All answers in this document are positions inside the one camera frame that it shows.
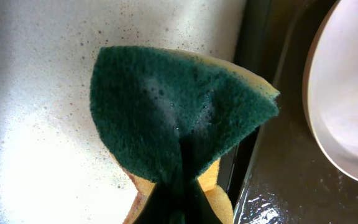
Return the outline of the green and yellow sponge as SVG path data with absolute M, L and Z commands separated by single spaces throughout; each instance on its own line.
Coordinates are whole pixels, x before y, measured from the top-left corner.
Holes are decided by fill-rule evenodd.
M 103 144 L 137 189 L 126 223 L 232 223 L 223 155 L 278 115 L 279 91 L 231 62 L 182 50 L 99 51 L 89 99 Z

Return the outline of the pink plate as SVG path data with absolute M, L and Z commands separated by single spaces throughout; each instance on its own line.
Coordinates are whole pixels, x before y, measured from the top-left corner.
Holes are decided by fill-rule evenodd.
M 328 160 L 358 181 L 358 0 L 334 3 L 311 44 L 303 107 Z

